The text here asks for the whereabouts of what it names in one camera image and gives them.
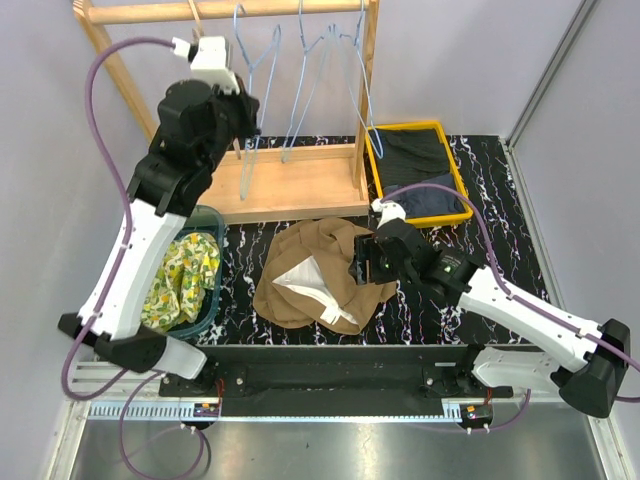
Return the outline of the tan brown skirt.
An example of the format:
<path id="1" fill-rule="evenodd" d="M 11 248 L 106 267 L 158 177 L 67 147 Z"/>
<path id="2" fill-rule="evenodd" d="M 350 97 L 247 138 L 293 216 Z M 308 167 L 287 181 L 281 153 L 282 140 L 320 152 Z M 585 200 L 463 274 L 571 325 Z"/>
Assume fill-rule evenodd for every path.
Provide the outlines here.
<path id="1" fill-rule="evenodd" d="M 394 282 L 359 285 L 349 273 L 354 240 L 369 233 L 346 219 L 323 218 L 276 234 L 253 298 L 257 314 L 287 329 L 317 323 L 359 334 L 397 291 Z"/>

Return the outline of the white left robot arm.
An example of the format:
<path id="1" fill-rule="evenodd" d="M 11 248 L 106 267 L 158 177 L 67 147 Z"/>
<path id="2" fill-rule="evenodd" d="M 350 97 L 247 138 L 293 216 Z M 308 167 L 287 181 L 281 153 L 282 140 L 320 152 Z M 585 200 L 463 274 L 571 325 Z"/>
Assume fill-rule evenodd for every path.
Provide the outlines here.
<path id="1" fill-rule="evenodd" d="M 196 396 L 215 386 L 216 372 L 197 347 L 141 322 L 156 271 L 236 139 L 258 134 L 259 102 L 242 80 L 233 87 L 201 80 L 171 85 L 158 105 L 160 125 L 125 193 L 123 225 L 92 294 L 58 328 L 125 370 L 180 376 Z"/>

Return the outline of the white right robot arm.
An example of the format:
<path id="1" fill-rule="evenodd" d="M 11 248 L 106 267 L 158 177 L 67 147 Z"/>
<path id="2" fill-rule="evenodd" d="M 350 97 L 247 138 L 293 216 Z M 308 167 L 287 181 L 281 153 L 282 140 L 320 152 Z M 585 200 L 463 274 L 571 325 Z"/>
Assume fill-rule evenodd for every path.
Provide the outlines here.
<path id="1" fill-rule="evenodd" d="M 461 251 L 431 246 L 412 225 L 391 220 L 354 240 L 349 272 L 359 285 L 408 283 L 433 301 L 486 317 L 536 346 L 534 352 L 481 347 L 454 371 L 466 396 L 496 387 L 556 393 L 575 410 L 610 415 L 631 364 L 631 332 L 563 311 L 509 283 Z"/>

